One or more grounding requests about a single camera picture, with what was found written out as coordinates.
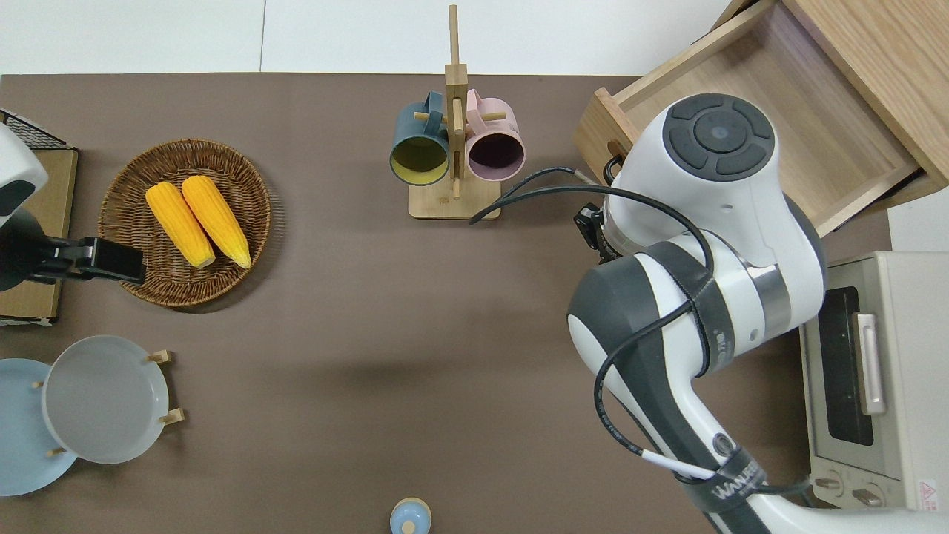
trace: wicker basket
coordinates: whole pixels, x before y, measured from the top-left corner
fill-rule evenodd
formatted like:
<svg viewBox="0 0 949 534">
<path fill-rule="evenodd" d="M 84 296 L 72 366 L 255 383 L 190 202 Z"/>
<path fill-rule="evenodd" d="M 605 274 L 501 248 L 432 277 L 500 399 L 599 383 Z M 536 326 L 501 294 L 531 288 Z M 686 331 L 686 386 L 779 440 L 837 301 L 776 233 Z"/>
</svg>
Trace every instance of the wicker basket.
<svg viewBox="0 0 949 534">
<path fill-rule="evenodd" d="M 144 253 L 145 283 L 123 283 L 129 293 L 148 302 L 179 308 L 203 304 L 227 293 L 243 280 L 243 269 L 214 248 L 214 263 L 203 269 L 189 264 L 165 235 L 145 202 L 145 191 L 160 181 L 176 186 L 190 176 L 211 178 L 230 205 L 251 248 L 251 268 L 260 258 L 270 232 L 270 197 L 253 164 L 224 144 L 183 139 L 138 155 L 112 182 L 102 201 L 99 235 Z"/>
</svg>

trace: yellow corn cob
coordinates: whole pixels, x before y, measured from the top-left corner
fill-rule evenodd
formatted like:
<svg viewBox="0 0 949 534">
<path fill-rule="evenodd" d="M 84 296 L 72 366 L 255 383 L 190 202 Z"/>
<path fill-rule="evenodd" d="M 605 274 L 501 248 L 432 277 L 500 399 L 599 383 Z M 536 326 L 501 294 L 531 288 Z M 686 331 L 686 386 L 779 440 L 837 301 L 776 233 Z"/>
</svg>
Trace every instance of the yellow corn cob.
<svg viewBox="0 0 949 534">
<path fill-rule="evenodd" d="M 192 176 L 181 185 L 181 192 L 217 248 L 241 267 L 250 269 L 247 238 L 214 182 L 206 176 Z"/>
<path fill-rule="evenodd" d="M 162 181 L 145 192 L 145 201 L 148 202 L 148 207 L 152 208 L 152 213 L 161 223 L 165 234 L 172 239 L 188 263 L 200 269 L 214 261 L 211 244 L 197 225 L 195 216 L 188 209 L 188 204 L 184 203 L 177 187 L 169 181 Z"/>
</svg>

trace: oven door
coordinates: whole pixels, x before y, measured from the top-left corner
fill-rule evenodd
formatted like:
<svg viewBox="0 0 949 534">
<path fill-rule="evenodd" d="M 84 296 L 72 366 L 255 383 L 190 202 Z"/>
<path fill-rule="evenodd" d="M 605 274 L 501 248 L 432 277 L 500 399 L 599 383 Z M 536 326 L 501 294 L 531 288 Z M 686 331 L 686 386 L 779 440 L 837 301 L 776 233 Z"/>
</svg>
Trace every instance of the oven door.
<svg viewBox="0 0 949 534">
<path fill-rule="evenodd" d="M 885 395 L 886 363 L 896 355 L 880 292 L 873 258 L 828 270 L 824 305 L 803 327 L 811 443 L 814 456 L 901 480 L 895 411 L 887 405 L 894 399 Z M 858 315 L 869 323 L 858 324 Z"/>
</svg>

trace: blue mug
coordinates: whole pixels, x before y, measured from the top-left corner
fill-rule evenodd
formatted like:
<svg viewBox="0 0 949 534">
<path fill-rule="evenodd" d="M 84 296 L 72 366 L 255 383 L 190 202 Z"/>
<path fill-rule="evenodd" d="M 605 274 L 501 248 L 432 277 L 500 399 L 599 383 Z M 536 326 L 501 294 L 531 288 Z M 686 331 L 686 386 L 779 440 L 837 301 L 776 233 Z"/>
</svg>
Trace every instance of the blue mug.
<svg viewBox="0 0 949 534">
<path fill-rule="evenodd" d="M 407 105 L 396 120 L 389 166 L 409 185 L 431 185 L 448 174 L 448 130 L 442 122 L 444 98 L 430 91 L 425 102 Z M 416 113 L 426 113 L 424 121 Z"/>
</svg>

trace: brown table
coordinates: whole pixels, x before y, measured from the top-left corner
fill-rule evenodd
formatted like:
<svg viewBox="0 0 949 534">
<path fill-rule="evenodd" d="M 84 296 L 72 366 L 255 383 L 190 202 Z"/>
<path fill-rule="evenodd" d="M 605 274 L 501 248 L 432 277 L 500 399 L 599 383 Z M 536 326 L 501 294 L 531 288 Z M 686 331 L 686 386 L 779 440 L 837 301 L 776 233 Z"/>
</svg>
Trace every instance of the brown table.
<svg viewBox="0 0 949 534">
<path fill-rule="evenodd" d="M 140 458 L 82 460 L 0 500 L 0 532 L 387 532 L 425 499 L 438 532 L 712 531 L 667 472 L 608 437 L 565 321 L 595 254 L 571 218 L 591 197 L 501 219 L 416 220 L 391 174 L 392 123 L 440 76 L 4 76 L 0 105 L 82 150 L 69 234 L 96 233 L 106 188 L 143 150 L 229 144 L 273 190 L 261 264 L 194 313 L 94 280 L 64 286 L 51 328 L 0 329 L 0 357 L 52 362 L 116 334 L 170 349 L 188 413 Z M 482 77 L 517 113 L 526 169 L 580 165 L 589 95 L 625 78 Z M 808 473 L 796 334 L 697 389 L 781 484 Z M 616 419 L 623 419 L 612 405 Z M 634 425 L 623 429 L 644 443 Z"/>
</svg>

